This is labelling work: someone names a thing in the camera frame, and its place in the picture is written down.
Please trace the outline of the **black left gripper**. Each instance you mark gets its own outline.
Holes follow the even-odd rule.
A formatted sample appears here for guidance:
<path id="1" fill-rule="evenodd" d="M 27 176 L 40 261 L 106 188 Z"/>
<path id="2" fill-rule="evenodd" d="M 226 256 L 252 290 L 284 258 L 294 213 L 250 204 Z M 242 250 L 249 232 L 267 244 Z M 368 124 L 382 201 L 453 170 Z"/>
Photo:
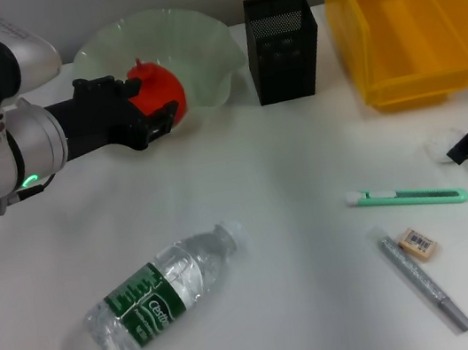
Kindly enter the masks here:
<path id="1" fill-rule="evenodd" d="M 169 133 L 178 102 L 170 101 L 147 117 L 130 102 L 150 81 L 150 77 L 122 81 L 110 75 L 92 81 L 75 79 L 72 98 L 46 108 L 63 130 L 67 159 L 109 144 L 145 150 L 150 142 Z"/>

